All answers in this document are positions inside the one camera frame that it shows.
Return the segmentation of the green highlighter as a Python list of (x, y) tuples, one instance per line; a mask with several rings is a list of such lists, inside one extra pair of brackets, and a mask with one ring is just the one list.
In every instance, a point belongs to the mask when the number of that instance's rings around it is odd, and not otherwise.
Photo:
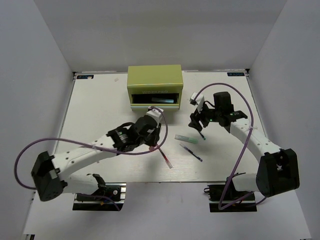
[(188, 136), (184, 136), (184, 135), (179, 135), (179, 134), (176, 134), (174, 136), (174, 139), (178, 140), (178, 141), (186, 142), (186, 143), (191, 143), (191, 144), (198, 143), (198, 140), (196, 138), (188, 137)]

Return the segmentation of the blue highlighter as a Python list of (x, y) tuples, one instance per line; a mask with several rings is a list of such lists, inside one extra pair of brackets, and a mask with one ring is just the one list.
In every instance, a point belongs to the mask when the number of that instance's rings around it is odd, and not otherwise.
[(174, 104), (175, 101), (173, 99), (165, 99), (165, 98), (157, 98), (157, 97), (152, 97), (151, 101), (153, 103), (159, 103), (159, 104)]

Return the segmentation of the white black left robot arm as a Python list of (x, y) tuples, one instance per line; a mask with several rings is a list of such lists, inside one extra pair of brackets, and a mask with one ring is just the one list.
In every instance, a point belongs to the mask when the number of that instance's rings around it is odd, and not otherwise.
[(99, 200), (106, 187), (96, 173), (76, 176), (74, 173), (93, 163), (132, 153), (141, 145), (155, 147), (160, 138), (161, 116), (147, 112), (135, 123), (124, 123), (95, 140), (88, 147), (80, 146), (63, 153), (38, 155), (31, 171), (42, 202), (55, 199), (62, 193), (81, 193)]

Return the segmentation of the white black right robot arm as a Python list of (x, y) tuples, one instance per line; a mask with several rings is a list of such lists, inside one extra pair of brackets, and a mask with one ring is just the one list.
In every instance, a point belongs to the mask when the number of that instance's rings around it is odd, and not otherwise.
[(209, 123), (219, 123), (245, 144), (258, 162), (257, 173), (244, 173), (232, 178), (225, 187), (226, 195), (236, 200), (244, 192), (260, 192), (269, 198), (298, 189), (300, 177), (295, 151), (281, 148), (253, 128), (247, 115), (234, 109), (227, 91), (215, 93), (213, 99), (214, 107), (209, 108), (202, 94), (194, 92), (191, 95), (190, 103), (196, 106), (196, 110), (190, 115), (189, 127), (200, 132)]

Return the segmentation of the red gel pen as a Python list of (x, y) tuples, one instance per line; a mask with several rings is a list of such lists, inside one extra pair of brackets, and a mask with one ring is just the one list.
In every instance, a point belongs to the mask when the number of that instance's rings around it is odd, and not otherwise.
[(165, 160), (165, 163), (167, 164), (167, 166), (169, 167), (169, 169), (172, 169), (173, 166), (170, 163), (170, 161), (168, 160), (167, 156), (165, 155), (165, 153), (161, 150), (161, 148), (159, 147), (158, 150), (160, 151), (160, 154), (162, 155), (163, 159)]

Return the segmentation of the purple gel pen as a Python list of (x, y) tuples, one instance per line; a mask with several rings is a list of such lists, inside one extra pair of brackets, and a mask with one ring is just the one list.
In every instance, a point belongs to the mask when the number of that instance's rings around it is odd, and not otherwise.
[(200, 158), (198, 155), (196, 155), (191, 149), (189, 149), (188, 147), (186, 147), (185, 145), (183, 145), (182, 143), (179, 143), (179, 145), (186, 150), (188, 153), (190, 153), (192, 156), (194, 156), (196, 159), (198, 159), (200, 162), (203, 162), (203, 159)]

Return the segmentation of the green metal tool chest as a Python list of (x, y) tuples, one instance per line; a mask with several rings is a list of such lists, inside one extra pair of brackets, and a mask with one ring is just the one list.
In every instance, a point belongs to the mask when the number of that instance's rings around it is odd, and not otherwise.
[[(182, 67), (179, 64), (128, 67), (127, 92), (133, 111), (149, 106), (177, 111), (181, 106), (183, 87)], [(155, 103), (152, 98), (172, 99), (174, 104)]]

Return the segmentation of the right blue table label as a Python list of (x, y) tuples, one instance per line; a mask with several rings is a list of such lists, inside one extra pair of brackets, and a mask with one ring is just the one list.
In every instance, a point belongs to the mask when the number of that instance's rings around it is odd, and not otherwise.
[(244, 77), (244, 72), (227, 72), (228, 77)]

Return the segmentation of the blue table label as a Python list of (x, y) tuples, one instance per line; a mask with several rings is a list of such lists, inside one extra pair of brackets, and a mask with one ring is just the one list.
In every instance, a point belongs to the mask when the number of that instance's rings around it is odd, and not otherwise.
[(227, 72), (228, 77), (244, 77), (244, 72)]
[(93, 74), (86, 74), (86, 75), (77, 75), (76, 79), (80, 79), (80, 80), (87, 80), (87, 79), (93, 79), (94, 75)]

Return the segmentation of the left blue table label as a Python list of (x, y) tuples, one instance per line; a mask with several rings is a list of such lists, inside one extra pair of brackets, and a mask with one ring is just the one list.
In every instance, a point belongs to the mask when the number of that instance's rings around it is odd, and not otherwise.
[(76, 79), (80, 79), (80, 80), (87, 80), (87, 79), (93, 79), (94, 75), (93, 74), (86, 74), (86, 75), (77, 75)]

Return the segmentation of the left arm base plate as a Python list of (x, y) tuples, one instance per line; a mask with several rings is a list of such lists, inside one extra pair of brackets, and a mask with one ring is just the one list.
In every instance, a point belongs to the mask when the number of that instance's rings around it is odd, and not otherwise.
[(110, 183), (99, 188), (93, 194), (76, 194), (73, 211), (119, 212), (126, 197), (125, 183)]

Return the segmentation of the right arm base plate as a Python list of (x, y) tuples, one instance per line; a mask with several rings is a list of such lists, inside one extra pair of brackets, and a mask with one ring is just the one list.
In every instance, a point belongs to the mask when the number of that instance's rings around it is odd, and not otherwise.
[[(209, 210), (211, 213), (249, 213), (257, 211), (257, 207), (255, 205), (256, 198), (254, 194), (251, 194), (245, 199), (238, 200), (223, 210), (219, 210), (219, 202), (225, 185), (225, 183), (219, 182), (207, 185), (207, 187), (203, 189), (203, 192), (208, 195)], [(232, 186), (230, 186), (225, 194), (221, 206), (223, 207), (224, 205), (230, 204), (246, 194), (248, 194), (247, 191), (236, 191)]]

